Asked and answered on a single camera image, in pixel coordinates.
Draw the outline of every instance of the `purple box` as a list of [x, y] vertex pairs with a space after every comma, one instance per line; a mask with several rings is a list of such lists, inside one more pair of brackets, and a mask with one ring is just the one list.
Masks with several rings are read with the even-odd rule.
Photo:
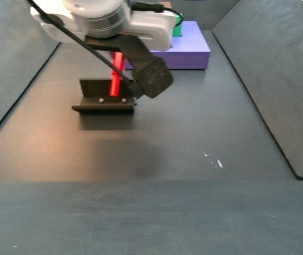
[[[152, 51], [152, 53], [164, 59], [170, 69], [206, 69], [210, 48], [196, 22], [183, 21], [182, 37], [172, 37], [171, 48], [166, 52]], [[125, 68], [133, 68], [129, 62]]]

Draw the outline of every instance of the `gray wall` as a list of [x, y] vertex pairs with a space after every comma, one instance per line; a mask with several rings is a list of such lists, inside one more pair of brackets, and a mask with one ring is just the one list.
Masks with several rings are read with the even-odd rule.
[[212, 31], [303, 177], [303, 2], [242, 0]]
[[211, 30], [239, 0], [148, 0], [171, 2], [171, 7], [183, 13], [184, 20], [195, 20], [200, 29]]
[[24, 0], [0, 0], [0, 121], [57, 43], [29, 15]]

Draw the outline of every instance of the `green object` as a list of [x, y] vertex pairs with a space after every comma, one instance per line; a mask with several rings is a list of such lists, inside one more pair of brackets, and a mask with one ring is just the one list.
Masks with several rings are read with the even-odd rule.
[[182, 37], [182, 24], [172, 29], [172, 36]]

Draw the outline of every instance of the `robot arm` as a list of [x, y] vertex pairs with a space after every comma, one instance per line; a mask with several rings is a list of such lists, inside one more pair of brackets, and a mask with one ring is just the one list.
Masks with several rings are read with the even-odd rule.
[[[83, 40], [85, 36], [101, 39], [127, 34], [137, 36], [150, 50], [166, 51], [170, 48], [175, 25], [175, 15], [171, 12], [133, 11], [128, 0], [37, 0], [36, 2]], [[30, 9], [30, 14], [56, 41], [73, 43], [73, 40], [44, 21], [36, 9]]]
[[[38, 5], [33, 0], [28, 2], [34, 8], [33, 17], [52, 38], [76, 41], [92, 52], [121, 76], [136, 98], [155, 98], [168, 88], [172, 75], [163, 59], [151, 53], [170, 48], [175, 15], [160, 13], [163, 5], [131, 5], [129, 0], [55, 0], [53, 4], [38, 0]], [[135, 67], [133, 83], [96, 50], [123, 52]]]

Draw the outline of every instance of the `black cable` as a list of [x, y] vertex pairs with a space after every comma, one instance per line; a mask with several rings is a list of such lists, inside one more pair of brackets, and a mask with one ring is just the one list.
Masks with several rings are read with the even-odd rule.
[[104, 64], [120, 75], [127, 85], [131, 86], [132, 83], [129, 81], [129, 78], [124, 75], [121, 70], [111, 63], [111, 61], [96, 50], [93, 50], [93, 48], [64, 26], [59, 24], [59, 22], [51, 17], [49, 14], [44, 12], [44, 10], [40, 8], [40, 6], [34, 3], [33, 0], [26, 1], [40, 13], [43, 19], [45, 19], [57, 29], [60, 29], [61, 32], [67, 36], [69, 36], [104, 62]]
[[175, 15], [179, 16], [179, 22], [175, 24], [174, 27], [179, 26], [183, 22], [182, 14], [178, 11], [175, 11], [174, 9], [164, 7], [163, 4], [152, 4], [152, 3], [147, 3], [147, 2], [133, 2], [131, 7], [132, 7], [133, 11], [141, 11], [141, 12], [147, 12], [147, 11], [152, 11], [156, 13], [160, 13], [163, 11], [172, 12]]
[[183, 16], [182, 16], [182, 14], [180, 14], [178, 11], [175, 11], [174, 9], [167, 8], [167, 7], [163, 7], [163, 10], [164, 10], [164, 11], [168, 11], [168, 12], [172, 12], [175, 15], [178, 15], [178, 17], [179, 17], [179, 22], [176, 23], [175, 27], [179, 26], [179, 25], [182, 24], [182, 22], [183, 22]]

